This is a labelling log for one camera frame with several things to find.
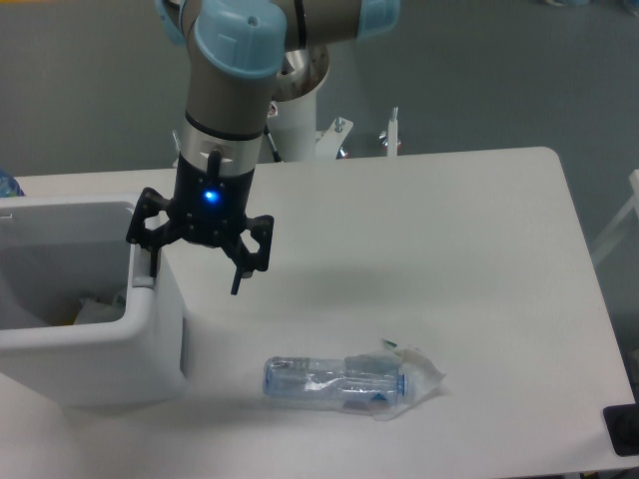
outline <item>blue led light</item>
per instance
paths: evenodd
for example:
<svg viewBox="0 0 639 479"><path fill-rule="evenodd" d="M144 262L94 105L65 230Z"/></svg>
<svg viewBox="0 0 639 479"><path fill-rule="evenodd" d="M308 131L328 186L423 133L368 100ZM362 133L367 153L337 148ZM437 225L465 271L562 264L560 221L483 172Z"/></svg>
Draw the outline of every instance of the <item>blue led light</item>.
<svg viewBox="0 0 639 479"><path fill-rule="evenodd" d="M205 192L204 198L209 203L217 203L220 200L220 194L218 192Z"/></svg>

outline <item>white table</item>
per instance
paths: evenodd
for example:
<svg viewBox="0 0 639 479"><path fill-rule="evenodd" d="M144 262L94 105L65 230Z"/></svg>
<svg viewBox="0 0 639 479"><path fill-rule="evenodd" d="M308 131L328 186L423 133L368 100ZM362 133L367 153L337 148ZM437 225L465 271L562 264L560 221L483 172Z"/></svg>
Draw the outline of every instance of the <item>white table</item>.
<svg viewBox="0 0 639 479"><path fill-rule="evenodd" d="M174 172L20 179L32 196L166 196ZM559 161L545 149L258 168L271 269L229 295L220 250L166 253L189 308L191 389L61 409L0 378L2 478L497 478L632 467L601 411L632 394ZM447 377L390 422L269 409L264 361L381 337Z"/></svg>

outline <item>plastic bottle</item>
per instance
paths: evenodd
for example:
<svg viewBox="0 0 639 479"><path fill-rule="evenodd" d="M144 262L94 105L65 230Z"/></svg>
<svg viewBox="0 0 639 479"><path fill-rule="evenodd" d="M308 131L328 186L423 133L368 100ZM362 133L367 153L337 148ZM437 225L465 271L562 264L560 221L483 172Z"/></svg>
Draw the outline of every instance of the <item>plastic bottle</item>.
<svg viewBox="0 0 639 479"><path fill-rule="evenodd" d="M406 386L397 362L381 356L273 357L265 364L264 393L273 396L396 404Z"/></svg>
<svg viewBox="0 0 639 479"><path fill-rule="evenodd" d="M639 17L639 0L621 0L623 6L626 7L629 13L635 17Z"/></svg>
<svg viewBox="0 0 639 479"><path fill-rule="evenodd" d="M0 198L9 197L24 197L24 192L11 175L0 170Z"/></svg>

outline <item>white bin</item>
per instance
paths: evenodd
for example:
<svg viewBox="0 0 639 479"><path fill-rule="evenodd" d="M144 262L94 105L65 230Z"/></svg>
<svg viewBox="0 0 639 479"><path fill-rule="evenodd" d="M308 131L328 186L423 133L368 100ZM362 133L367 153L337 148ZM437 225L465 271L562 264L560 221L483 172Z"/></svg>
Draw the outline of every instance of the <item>white bin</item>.
<svg viewBox="0 0 639 479"><path fill-rule="evenodd" d="M0 372L63 405L162 400L186 389L178 285L166 261L150 278L149 254L125 241L136 200L0 200ZM73 324L80 298L111 302L123 288L120 319Z"/></svg>

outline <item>black object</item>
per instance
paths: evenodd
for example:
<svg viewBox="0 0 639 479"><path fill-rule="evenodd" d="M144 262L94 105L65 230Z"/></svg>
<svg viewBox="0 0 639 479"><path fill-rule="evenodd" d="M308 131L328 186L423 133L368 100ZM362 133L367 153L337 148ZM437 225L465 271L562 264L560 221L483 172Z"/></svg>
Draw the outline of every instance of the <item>black object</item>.
<svg viewBox="0 0 639 479"><path fill-rule="evenodd" d="M187 119L187 122L189 122L191 126L195 128L196 130L199 130L202 133L206 133L210 137L220 138L222 140L228 140L229 142L249 142L250 140L259 138L263 133L263 130L259 130L258 132L254 132L248 135L241 134L241 133L237 133L237 134L225 133L225 132L220 132L218 130L214 130L213 128L209 128L206 125L203 125L202 123L197 121L195 118L193 118L189 114L189 112L186 112L185 118Z"/></svg>
<svg viewBox="0 0 639 479"><path fill-rule="evenodd" d="M269 143L269 149L271 150L271 154L273 155L274 163L281 163L282 157L280 156L280 152L278 151L276 142L273 140L273 136L271 135L271 130L269 129L269 125L264 126L264 136L267 137L267 141Z"/></svg>
<svg viewBox="0 0 639 479"><path fill-rule="evenodd" d="M202 172L182 155L178 161L174 196L167 200L152 188L145 188L133 213L127 241L151 253L152 277L158 273L160 249L179 239L209 247L221 247L236 265L231 294L237 294L243 277L253 271L269 269L274 218L247 218L246 207L253 171L232 178L220 177L222 154L209 154L207 170ZM169 220L149 230L145 220L166 212ZM248 230L258 243L250 252L240 234Z"/></svg>
<svg viewBox="0 0 639 479"><path fill-rule="evenodd" d="M603 417L617 455L639 455L639 405L609 406Z"/></svg>
<svg viewBox="0 0 639 479"><path fill-rule="evenodd" d="M296 18L298 19L299 50L307 47L307 14L304 11L304 0L295 0Z"/></svg>

